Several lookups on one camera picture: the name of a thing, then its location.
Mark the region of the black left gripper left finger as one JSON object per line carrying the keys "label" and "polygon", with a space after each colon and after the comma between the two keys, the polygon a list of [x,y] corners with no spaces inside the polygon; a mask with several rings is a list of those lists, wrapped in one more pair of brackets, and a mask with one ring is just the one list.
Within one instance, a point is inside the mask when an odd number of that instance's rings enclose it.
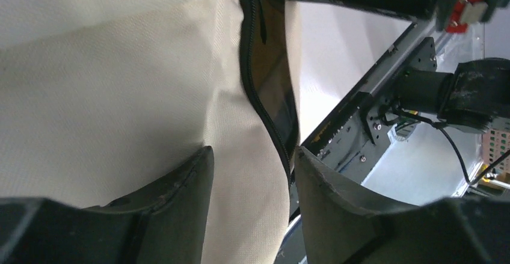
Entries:
{"label": "black left gripper left finger", "polygon": [[200,263],[214,178],[205,146],[106,206],[1,199],[2,263]]}

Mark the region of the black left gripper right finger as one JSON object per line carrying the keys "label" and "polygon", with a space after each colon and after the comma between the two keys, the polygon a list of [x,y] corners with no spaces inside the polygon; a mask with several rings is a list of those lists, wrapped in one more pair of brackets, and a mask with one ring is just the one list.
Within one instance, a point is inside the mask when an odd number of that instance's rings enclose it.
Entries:
{"label": "black left gripper right finger", "polygon": [[415,206],[333,171],[304,147],[295,160],[309,263],[508,263],[509,202],[443,198]]}

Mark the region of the cream canvas student bag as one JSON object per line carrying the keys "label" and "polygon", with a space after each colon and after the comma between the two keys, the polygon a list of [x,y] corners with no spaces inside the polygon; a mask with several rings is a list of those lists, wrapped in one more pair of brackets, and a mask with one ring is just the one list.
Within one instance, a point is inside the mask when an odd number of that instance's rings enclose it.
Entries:
{"label": "cream canvas student bag", "polygon": [[1,0],[1,195],[104,205],[202,145],[201,263],[272,263],[283,164],[241,84],[239,0]]}

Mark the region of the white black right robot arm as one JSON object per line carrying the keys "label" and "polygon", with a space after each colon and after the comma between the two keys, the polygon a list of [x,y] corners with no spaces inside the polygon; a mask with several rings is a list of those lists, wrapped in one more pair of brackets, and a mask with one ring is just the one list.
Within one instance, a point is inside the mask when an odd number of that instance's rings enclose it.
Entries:
{"label": "white black right robot arm", "polygon": [[401,110],[434,114],[441,123],[482,134],[509,124],[509,61],[474,60],[453,73],[405,68],[404,59],[418,37],[417,28],[434,24],[439,32],[462,34],[470,25],[487,23],[509,0],[291,0],[339,5],[405,19],[415,26],[386,52],[359,81],[362,93],[392,91]]}

